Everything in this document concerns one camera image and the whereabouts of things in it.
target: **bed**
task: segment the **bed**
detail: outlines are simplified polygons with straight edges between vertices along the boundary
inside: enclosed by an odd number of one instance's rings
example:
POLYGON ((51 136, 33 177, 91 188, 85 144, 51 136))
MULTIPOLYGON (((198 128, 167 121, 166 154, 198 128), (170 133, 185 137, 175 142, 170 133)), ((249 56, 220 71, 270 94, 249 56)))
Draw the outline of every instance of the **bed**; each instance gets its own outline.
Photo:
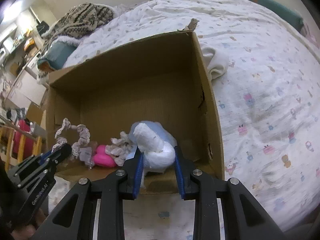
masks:
POLYGON ((201 48, 230 58, 228 71, 212 81, 225 179, 239 178, 282 230, 314 210, 320 203, 319 50, 274 12, 248 0, 149 0, 121 10, 82 39, 64 67, 181 30, 196 18, 201 48))

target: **brown knit blanket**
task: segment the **brown knit blanket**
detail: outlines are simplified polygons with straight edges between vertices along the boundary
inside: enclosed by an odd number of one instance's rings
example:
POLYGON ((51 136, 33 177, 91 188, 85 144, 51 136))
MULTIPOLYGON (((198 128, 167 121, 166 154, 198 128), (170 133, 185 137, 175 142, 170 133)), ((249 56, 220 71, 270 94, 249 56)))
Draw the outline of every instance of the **brown knit blanket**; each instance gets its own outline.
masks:
POLYGON ((45 40, 42 52, 45 53, 59 36, 80 39, 112 19, 113 12, 108 6, 92 3, 74 6, 42 35, 45 40))

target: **teal pillow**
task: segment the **teal pillow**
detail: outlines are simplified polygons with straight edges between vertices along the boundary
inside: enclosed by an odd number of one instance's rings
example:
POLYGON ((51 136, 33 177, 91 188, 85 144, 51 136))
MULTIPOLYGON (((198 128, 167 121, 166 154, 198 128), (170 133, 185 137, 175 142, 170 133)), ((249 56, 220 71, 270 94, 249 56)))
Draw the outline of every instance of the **teal pillow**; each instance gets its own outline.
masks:
POLYGON ((47 52, 40 59, 38 59, 38 68, 42 63, 46 62, 50 65, 52 70, 62 69, 64 63, 67 61, 71 53, 75 51, 75 49, 76 47, 64 42, 57 41, 53 43, 47 52))
POLYGON ((287 7, 273 0, 249 0, 249 1, 258 3, 268 8, 269 10, 276 13, 279 17, 284 19, 286 22, 288 22, 298 32, 301 31, 301 28, 303 27, 303 19, 296 12, 293 12, 292 10, 288 9, 287 7))

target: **silver bolt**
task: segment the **silver bolt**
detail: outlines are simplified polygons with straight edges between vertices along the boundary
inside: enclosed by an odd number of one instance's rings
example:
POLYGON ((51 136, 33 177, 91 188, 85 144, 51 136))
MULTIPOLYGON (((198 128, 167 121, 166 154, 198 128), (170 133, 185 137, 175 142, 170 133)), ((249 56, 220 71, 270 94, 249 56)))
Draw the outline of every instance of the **silver bolt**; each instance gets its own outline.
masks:
POLYGON ((201 170, 199 170, 199 169, 195 169, 195 170, 193 170, 193 175, 195 175, 195 176, 200 176, 200 175, 202 175, 202 171, 201 170))
POLYGON ((81 178, 81 179, 79 179, 79 184, 80 185, 85 185, 85 184, 87 184, 88 183, 88 179, 87 178, 81 178))
POLYGON ((239 184, 239 179, 237 179, 237 178, 231 178, 231 179, 230 179, 230 183, 233 184, 233 185, 238 185, 238 184, 239 184))
POLYGON ((116 171, 116 175, 117 176, 123 176, 125 174, 125 171, 124 170, 117 170, 116 171))

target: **white cotton roll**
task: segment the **white cotton roll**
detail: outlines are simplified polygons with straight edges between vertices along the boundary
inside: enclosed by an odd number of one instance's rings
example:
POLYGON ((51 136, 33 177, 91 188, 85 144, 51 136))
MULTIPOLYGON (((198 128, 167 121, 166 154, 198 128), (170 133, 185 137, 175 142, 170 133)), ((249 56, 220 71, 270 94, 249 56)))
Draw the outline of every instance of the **white cotton roll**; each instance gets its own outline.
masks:
POLYGON ((166 169, 173 164, 175 151, 172 145, 164 142, 164 147, 160 152, 146 151, 143 156, 143 166, 146 169, 166 169))
POLYGON ((160 152, 163 150, 164 141, 145 123, 139 123, 134 129, 133 135, 141 152, 160 152))

